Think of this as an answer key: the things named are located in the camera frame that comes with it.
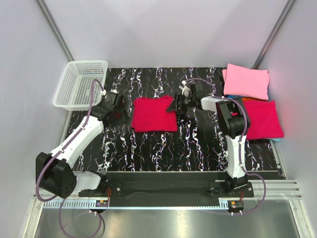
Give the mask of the crimson t shirt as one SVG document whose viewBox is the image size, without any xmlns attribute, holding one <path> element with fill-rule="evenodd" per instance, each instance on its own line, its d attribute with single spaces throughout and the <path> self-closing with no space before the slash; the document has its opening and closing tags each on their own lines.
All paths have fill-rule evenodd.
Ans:
<svg viewBox="0 0 317 238">
<path fill-rule="evenodd" d="M 173 98 L 163 96 L 161 98 L 137 98 L 133 102 L 134 112 L 131 127 L 135 132 L 178 130 L 175 112 L 167 112 Z"/>
<path fill-rule="evenodd" d="M 281 139 L 284 137 L 275 101 L 250 100 L 243 103 L 251 121 L 247 140 Z"/>
</svg>

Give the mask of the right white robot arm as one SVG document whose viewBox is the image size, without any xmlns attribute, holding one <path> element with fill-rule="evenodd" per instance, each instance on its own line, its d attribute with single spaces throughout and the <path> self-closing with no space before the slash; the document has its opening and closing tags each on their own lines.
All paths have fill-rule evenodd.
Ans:
<svg viewBox="0 0 317 238">
<path fill-rule="evenodd" d="M 217 113 L 220 131 L 227 142 L 227 177 L 218 187 L 211 187 L 209 191 L 237 196 L 248 185 L 245 142 L 251 122 L 245 112 L 242 99 L 215 96 L 214 86 L 211 90 L 204 90 L 201 83 L 193 83 L 189 80 L 182 81 L 179 88 L 181 92 L 175 94 L 166 111 L 185 114 L 189 108 L 197 108 Z"/>
</svg>

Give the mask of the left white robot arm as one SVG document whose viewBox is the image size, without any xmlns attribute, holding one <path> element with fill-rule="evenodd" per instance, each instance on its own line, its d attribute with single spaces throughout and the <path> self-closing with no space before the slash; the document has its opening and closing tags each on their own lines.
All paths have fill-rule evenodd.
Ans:
<svg viewBox="0 0 317 238">
<path fill-rule="evenodd" d="M 54 197 L 67 198 L 74 192 L 90 190 L 95 196 L 106 193 L 107 184 L 97 172 L 73 171 L 74 164 L 86 147 L 105 129 L 129 120 L 124 95 L 115 90 L 107 92 L 102 100 L 89 108 L 79 126 L 50 153 L 36 157 L 36 195 L 44 201 L 39 190 Z"/>
</svg>

